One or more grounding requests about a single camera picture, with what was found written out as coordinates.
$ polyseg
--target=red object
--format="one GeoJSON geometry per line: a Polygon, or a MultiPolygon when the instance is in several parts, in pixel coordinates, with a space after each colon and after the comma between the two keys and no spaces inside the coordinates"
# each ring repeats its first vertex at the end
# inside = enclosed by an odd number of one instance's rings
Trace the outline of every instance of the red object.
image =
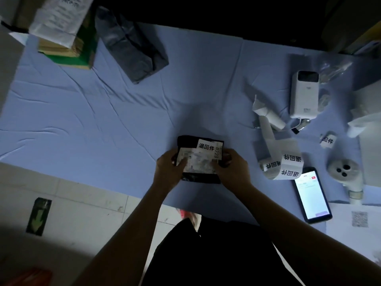
{"type": "Polygon", "coordinates": [[[2,286],[48,286],[53,273],[49,270],[33,268],[2,286]]]}

